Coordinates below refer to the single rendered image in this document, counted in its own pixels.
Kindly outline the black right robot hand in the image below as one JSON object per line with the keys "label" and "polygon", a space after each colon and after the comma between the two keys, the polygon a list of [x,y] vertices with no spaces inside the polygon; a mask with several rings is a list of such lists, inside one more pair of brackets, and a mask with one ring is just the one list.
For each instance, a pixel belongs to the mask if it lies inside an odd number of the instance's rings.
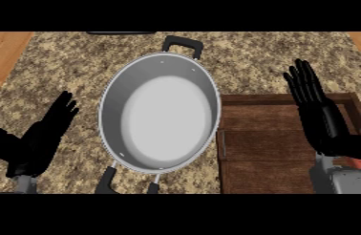
{"label": "black right robot hand", "polygon": [[361,160],[361,135],[353,135],[335,100],[326,96],[307,60],[297,59],[283,74],[313,149],[328,157]]}

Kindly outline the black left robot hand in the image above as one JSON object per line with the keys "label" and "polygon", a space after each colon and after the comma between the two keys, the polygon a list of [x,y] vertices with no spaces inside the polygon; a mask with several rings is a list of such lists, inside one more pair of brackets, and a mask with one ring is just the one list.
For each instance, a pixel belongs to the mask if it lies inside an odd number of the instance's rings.
{"label": "black left robot hand", "polygon": [[57,149],[80,111],[73,94],[64,91],[21,138],[0,128],[0,160],[8,165],[6,177],[37,178],[49,169]]}

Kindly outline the brown wooden tray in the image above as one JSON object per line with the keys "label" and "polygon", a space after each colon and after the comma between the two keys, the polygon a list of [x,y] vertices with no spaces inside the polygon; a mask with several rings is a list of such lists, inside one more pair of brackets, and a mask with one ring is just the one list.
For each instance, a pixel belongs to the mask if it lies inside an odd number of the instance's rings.
{"label": "brown wooden tray", "polygon": [[[314,193],[316,151],[292,95],[225,95],[216,144],[225,194]],[[347,159],[334,163],[353,167]]]}

